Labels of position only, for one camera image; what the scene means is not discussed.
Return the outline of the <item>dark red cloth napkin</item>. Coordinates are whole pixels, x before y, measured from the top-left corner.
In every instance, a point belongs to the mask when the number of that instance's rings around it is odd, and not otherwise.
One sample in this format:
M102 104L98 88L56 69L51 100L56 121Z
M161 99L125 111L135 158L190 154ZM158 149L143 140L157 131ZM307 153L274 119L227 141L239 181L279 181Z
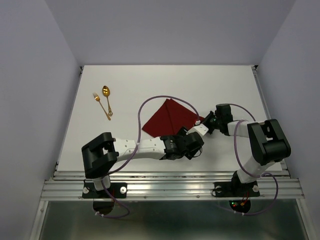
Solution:
M176 135L182 127L190 130L197 120L196 113L170 98L165 100L142 130L153 138Z

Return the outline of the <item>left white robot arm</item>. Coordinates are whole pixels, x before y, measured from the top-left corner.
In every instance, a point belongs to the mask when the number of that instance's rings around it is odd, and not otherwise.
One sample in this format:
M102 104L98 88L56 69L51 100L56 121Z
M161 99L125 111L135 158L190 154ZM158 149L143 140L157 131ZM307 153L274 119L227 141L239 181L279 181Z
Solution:
M114 164L135 159L176 160L186 157L191 160L202 151L203 136L209 129L203 124L190 130L182 128L178 135L165 135L151 139L134 140L114 138L104 132L81 148L85 178L84 198L108 198L109 194L125 198L121 191L124 183L112 184L109 175Z

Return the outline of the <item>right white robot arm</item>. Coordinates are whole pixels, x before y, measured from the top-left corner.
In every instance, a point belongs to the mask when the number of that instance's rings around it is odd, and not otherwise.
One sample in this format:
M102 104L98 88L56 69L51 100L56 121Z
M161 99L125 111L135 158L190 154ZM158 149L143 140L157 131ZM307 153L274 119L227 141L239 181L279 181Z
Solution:
M275 163L291 155L291 146L277 119L265 121L234 120L231 106L234 104L218 104L215 111L201 121L212 134L214 130L233 137L233 148L239 170L237 170L226 186L220 186L221 193L231 191L242 195L255 186L258 178L266 175L266 170ZM240 161L237 137L248 138L251 156L245 164Z

